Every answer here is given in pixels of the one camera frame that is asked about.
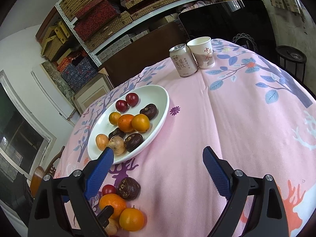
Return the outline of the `black round stool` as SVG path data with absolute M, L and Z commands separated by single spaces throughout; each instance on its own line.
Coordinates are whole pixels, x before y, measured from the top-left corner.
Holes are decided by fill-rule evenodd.
M 296 79 L 304 82 L 307 57 L 300 50 L 288 46 L 276 47 L 280 67 L 291 73 Z

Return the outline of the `red tomato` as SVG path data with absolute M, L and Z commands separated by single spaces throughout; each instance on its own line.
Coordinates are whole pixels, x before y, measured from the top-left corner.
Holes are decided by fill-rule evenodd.
M 104 185 L 102 187 L 102 195 L 105 196 L 107 194 L 116 194 L 117 190 L 113 185 Z

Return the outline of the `white paper cup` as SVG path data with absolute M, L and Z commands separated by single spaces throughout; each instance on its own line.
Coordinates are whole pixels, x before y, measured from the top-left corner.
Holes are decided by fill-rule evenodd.
M 210 37 L 204 36 L 190 40 L 187 43 L 187 46 L 193 54 L 200 69 L 206 70 L 215 66 L 215 59 Z

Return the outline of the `white oval plate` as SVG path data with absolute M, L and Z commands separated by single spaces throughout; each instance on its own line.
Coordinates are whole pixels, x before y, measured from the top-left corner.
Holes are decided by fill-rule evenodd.
M 92 128 L 89 158 L 98 159 L 102 148 L 112 148 L 115 165 L 141 153 L 165 123 L 169 103 L 168 92 L 158 85 L 142 86 L 121 96 Z

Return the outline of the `large yellow-orange fruit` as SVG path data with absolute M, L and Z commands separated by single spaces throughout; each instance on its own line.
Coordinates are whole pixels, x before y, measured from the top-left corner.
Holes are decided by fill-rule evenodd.
M 145 224 L 144 214 L 136 208 L 126 208 L 119 217 L 119 224 L 123 230 L 136 232 Z

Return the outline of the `pink drink can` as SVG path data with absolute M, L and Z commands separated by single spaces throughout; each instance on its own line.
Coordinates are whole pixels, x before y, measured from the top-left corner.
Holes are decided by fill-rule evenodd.
M 191 76 L 198 71 L 196 61 L 185 43 L 172 47 L 169 53 L 180 77 Z

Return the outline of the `dark purple passion fruit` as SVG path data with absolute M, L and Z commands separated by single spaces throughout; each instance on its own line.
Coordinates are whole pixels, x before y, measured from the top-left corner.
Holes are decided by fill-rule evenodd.
M 144 141 L 144 138 L 141 134 L 133 133 L 125 139 L 124 141 L 125 149 L 128 152 L 132 152 L 133 150 L 138 148 L 143 143 L 143 141 Z

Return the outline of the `dark speckled passion fruit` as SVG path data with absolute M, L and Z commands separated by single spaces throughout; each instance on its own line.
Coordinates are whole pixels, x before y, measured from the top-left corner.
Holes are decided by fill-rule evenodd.
M 140 184 L 131 177 L 122 179 L 117 188 L 118 195 L 127 201 L 136 199 L 139 196 L 140 191 Z

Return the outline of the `wooden chair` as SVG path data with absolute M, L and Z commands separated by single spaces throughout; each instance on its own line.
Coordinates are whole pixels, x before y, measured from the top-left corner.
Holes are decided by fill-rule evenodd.
M 47 174 L 51 175 L 52 177 L 55 175 L 55 164 L 57 164 L 57 161 L 61 158 L 64 149 L 65 147 L 62 146 L 60 152 L 53 158 L 53 160 L 49 163 L 48 167 L 45 170 L 42 166 L 38 166 L 35 169 L 30 184 L 31 195 L 33 198 L 36 197 L 36 193 L 38 192 L 43 177 Z

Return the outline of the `small yellow fruit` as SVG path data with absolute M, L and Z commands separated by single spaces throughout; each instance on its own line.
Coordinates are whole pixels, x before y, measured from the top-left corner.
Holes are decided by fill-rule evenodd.
M 116 220 L 109 218 L 109 224 L 104 228 L 105 232 L 109 235 L 116 235 L 119 230 L 119 224 Z

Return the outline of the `large orange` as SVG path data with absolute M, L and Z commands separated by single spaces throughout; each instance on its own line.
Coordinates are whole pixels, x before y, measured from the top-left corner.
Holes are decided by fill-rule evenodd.
M 99 200 L 99 208 L 102 210 L 107 205 L 110 205 L 114 209 L 114 213 L 111 216 L 112 219 L 118 219 L 121 213 L 127 208 L 126 201 L 119 195 L 111 193 L 102 196 Z

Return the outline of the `yellow-green tangerine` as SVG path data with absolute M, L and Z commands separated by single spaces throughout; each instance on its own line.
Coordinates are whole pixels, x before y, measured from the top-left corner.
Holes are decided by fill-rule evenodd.
M 150 128 L 150 120 L 144 114 L 138 114 L 134 116 L 131 123 L 133 129 L 140 133 L 144 133 Z

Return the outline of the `small orange tangerine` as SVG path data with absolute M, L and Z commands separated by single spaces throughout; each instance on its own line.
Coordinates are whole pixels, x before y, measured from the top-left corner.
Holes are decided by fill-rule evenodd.
M 114 125 L 114 126 L 117 126 L 118 124 L 118 120 L 119 118 L 121 117 L 121 114 L 118 113 L 118 112 L 112 112 L 110 115 L 109 115 L 109 122 Z

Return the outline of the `yellow-brown speckled passion fruit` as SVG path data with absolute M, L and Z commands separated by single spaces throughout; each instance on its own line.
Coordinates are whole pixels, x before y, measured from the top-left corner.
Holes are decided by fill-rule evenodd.
M 115 156 L 119 156 L 125 152 L 124 140 L 116 135 L 110 139 L 107 144 L 107 147 L 111 148 Z

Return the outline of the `red plum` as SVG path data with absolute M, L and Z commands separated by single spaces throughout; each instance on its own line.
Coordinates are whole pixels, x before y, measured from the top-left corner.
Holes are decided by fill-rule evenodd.
M 128 93 L 125 97 L 127 104 L 131 107 L 134 107 L 139 102 L 139 97 L 136 93 Z
M 115 108 L 117 111 L 124 113 L 128 110 L 129 105 L 127 104 L 127 101 L 125 100 L 118 100 L 115 104 Z

